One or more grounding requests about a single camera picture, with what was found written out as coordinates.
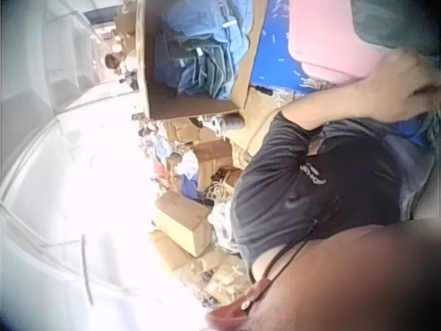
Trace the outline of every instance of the white printed logo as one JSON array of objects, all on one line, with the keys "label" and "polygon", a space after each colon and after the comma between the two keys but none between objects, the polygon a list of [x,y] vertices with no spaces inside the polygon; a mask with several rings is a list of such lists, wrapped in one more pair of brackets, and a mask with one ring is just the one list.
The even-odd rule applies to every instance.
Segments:
[{"label": "white printed logo", "polygon": [[316,185],[323,185],[326,183],[326,179],[319,179],[315,176],[319,175],[320,173],[315,169],[312,165],[307,163],[306,165],[301,165],[300,170],[302,170]]}]

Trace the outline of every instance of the hand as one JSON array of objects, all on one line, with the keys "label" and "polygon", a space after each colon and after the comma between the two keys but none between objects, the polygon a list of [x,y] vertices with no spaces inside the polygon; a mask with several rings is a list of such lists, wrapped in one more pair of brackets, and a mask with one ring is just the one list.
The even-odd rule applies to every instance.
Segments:
[{"label": "hand", "polygon": [[404,121],[441,106],[440,73],[408,50],[388,54],[354,90],[355,116],[383,122]]}]

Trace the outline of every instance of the pink cloth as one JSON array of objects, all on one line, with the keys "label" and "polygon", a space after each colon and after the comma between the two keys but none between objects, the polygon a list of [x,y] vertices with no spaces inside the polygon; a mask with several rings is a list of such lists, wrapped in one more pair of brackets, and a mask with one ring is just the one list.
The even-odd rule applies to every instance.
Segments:
[{"label": "pink cloth", "polygon": [[332,83],[366,77],[387,52],[356,34],[351,0],[291,0],[289,53],[307,74]]}]

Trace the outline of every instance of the black t-shirt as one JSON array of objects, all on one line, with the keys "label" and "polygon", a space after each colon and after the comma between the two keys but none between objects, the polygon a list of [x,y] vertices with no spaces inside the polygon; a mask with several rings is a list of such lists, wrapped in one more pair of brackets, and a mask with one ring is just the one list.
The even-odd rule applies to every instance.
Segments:
[{"label": "black t-shirt", "polygon": [[[310,239],[400,220],[400,172],[377,141],[332,138],[314,156],[308,146],[308,131],[278,114],[238,181],[232,226],[249,268],[262,253],[301,241],[314,219]],[[318,217],[324,208],[328,215]]]}]

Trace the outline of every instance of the stack of clothes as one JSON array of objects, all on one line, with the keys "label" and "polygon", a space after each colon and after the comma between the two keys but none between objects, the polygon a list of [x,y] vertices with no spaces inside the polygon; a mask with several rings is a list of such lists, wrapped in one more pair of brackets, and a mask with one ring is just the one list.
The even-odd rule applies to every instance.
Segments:
[{"label": "stack of clothes", "polygon": [[228,100],[249,48],[252,0],[184,0],[162,17],[154,78],[178,94]]}]

